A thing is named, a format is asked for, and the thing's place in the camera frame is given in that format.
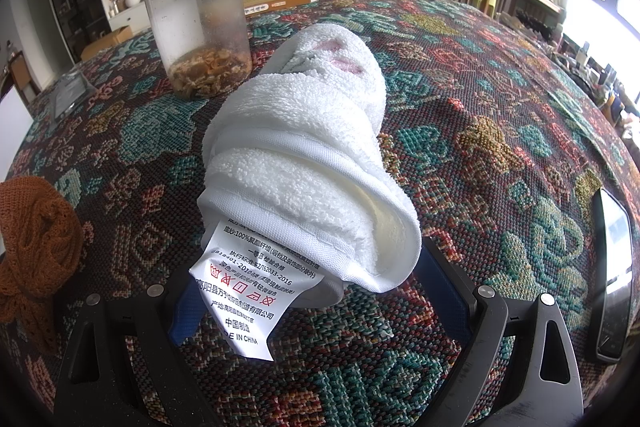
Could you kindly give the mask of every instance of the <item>silver screw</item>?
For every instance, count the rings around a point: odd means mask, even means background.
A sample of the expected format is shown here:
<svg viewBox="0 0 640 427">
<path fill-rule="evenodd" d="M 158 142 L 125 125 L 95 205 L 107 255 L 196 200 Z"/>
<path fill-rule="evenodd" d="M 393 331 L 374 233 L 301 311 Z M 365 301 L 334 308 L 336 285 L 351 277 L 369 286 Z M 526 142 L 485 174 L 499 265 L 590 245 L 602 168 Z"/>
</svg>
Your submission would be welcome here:
<svg viewBox="0 0 640 427">
<path fill-rule="evenodd" d="M 161 284 L 152 284 L 151 286 L 149 286 L 149 288 L 146 289 L 146 294 L 149 295 L 149 297 L 159 297 L 162 295 L 163 291 L 164 286 L 162 286 Z"/>
<path fill-rule="evenodd" d="M 97 293 L 92 293 L 86 298 L 86 303 L 89 306 L 95 306 L 98 302 L 100 302 L 100 296 Z"/>
<path fill-rule="evenodd" d="M 554 296 L 548 293 L 543 293 L 540 296 L 540 300 L 542 301 L 543 304 L 546 304 L 547 306 L 553 306 L 554 304 L 556 304 L 556 300 L 554 299 Z"/>
<path fill-rule="evenodd" d="M 490 299 L 491 297 L 495 297 L 495 290 L 491 288 L 491 286 L 483 284 L 482 286 L 478 286 L 478 295 Z"/>
</svg>

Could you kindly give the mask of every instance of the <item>brown dried contents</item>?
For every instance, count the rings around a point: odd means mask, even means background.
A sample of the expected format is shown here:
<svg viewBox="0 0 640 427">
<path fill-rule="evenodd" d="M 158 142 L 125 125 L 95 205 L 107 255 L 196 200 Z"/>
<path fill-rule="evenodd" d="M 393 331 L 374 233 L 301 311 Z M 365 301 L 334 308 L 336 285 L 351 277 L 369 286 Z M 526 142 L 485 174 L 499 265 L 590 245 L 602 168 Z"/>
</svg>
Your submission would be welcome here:
<svg viewBox="0 0 640 427">
<path fill-rule="evenodd" d="M 206 98 L 229 92 L 251 73 L 251 57 L 229 50 L 198 48 L 169 67 L 169 81 L 182 98 Z"/>
</svg>

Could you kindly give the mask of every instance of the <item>colorful woven fabric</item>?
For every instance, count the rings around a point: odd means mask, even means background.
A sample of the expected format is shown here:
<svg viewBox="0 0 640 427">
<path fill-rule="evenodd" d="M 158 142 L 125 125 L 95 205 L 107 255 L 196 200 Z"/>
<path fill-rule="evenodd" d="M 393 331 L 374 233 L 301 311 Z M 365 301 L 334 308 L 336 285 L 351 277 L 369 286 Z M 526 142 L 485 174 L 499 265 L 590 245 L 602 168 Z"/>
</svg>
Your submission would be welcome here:
<svg viewBox="0 0 640 427">
<path fill-rule="evenodd" d="M 254 74 L 314 22 L 347 27 L 379 61 L 385 168 L 415 203 L 424 235 L 477 284 L 509 297 L 555 295 L 590 399 L 604 377 L 602 366 L 584 360 L 597 187 L 625 204 L 640 251 L 640 175 L 607 121 L 527 41 L 442 0 L 318 0 L 254 16 Z M 84 232 L 78 270 L 54 298 L 58 355 L 41 356 L 19 325 L 0 328 L 49 407 L 84 298 L 135 295 L 199 256 L 200 144 L 223 102 L 176 98 L 150 32 L 81 68 L 97 93 L 54 132 L 46 101 L 39 103 L 12 168 L 54 184 Z M 238 357 L 208 315 L 180 346 L 226 425 L 411 425 L 461 349 L 413 276 L 384 295 L 352 286 L 334 307 L 290 309 L 270 346 L 273 363 Z M 505 341 L 474 417 L 491 406 L 510 346 Z M 127 347 L 148 409 L 161 419 L 135 339 Z"/>
</svg>

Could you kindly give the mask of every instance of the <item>phone screen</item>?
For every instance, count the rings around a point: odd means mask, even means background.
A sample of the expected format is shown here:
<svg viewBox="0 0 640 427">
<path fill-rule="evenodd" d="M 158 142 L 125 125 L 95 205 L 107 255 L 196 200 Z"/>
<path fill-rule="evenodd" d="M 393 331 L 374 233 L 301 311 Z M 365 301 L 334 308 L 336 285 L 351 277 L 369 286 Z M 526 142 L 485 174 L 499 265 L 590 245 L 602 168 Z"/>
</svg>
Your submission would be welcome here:
<svg viewBox="0 0 640 427">
<path fill-rule="evenodd" d="M 598 351 L 612 359 L 622 354 L 631 302 L 632 252 L 628 217 L 608 192 L 601 190 L 607 243 L 607 283 Z"/>
</svg>

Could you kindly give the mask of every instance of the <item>white towel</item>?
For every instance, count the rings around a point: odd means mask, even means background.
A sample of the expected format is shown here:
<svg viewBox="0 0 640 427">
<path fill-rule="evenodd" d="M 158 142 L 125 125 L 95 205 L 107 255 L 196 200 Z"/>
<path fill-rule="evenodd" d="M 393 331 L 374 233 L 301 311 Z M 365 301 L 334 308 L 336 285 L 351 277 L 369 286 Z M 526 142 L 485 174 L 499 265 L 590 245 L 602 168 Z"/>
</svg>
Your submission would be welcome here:
<svg viewBox="0 0 640 427">
<path fill-rule="evenodd" d="M 226 216 L 315 261 L 328 275 L 294 306 L 334 304 L 341 282 L 402 283 L 420 227 L 382 166 L 385 99 L 380 67 L 347 29 L 317 24 L 284 42 L 205 134 L 203 248 Z"/>
</svg>

